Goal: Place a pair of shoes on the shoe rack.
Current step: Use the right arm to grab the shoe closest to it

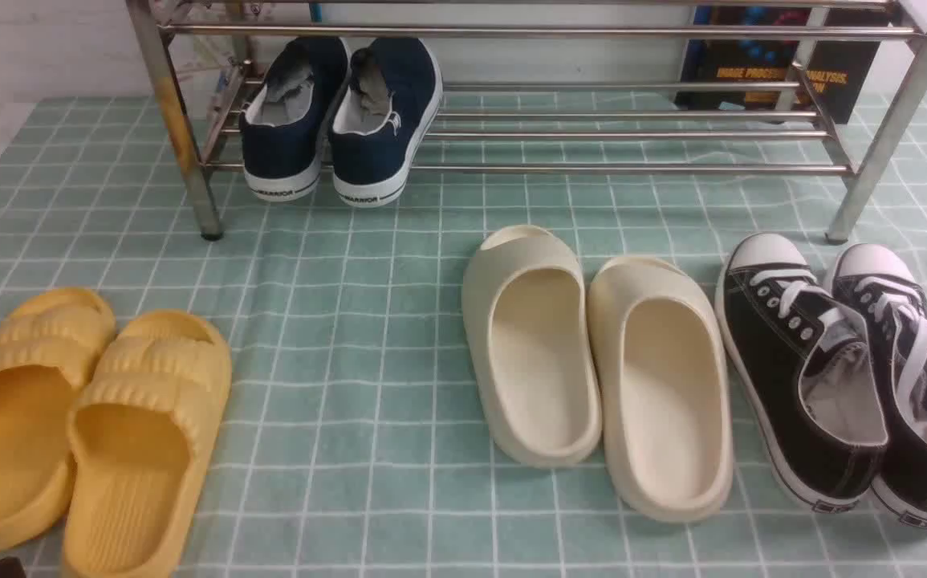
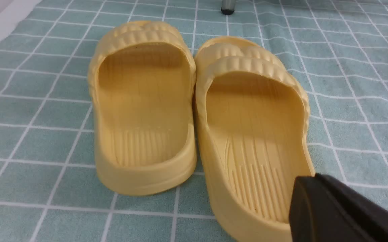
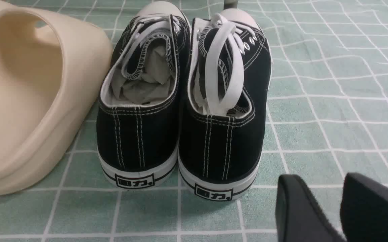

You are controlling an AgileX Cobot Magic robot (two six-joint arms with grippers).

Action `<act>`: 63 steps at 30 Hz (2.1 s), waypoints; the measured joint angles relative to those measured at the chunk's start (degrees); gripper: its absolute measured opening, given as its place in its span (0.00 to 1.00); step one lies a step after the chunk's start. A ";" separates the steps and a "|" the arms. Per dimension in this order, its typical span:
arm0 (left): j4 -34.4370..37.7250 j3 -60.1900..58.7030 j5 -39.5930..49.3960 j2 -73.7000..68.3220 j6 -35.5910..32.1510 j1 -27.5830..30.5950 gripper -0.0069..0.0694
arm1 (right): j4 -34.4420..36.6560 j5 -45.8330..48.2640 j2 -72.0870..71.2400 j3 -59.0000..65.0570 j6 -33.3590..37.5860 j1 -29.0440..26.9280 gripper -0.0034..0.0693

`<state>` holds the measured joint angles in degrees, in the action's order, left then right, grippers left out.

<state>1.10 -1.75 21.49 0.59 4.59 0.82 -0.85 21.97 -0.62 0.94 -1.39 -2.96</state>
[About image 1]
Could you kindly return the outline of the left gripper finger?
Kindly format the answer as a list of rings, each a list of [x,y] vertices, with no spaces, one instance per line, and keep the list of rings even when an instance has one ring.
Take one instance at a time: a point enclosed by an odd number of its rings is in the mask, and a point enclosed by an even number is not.
[[[27,578],[22,561],[16,556],[0,557],[0,578]]]

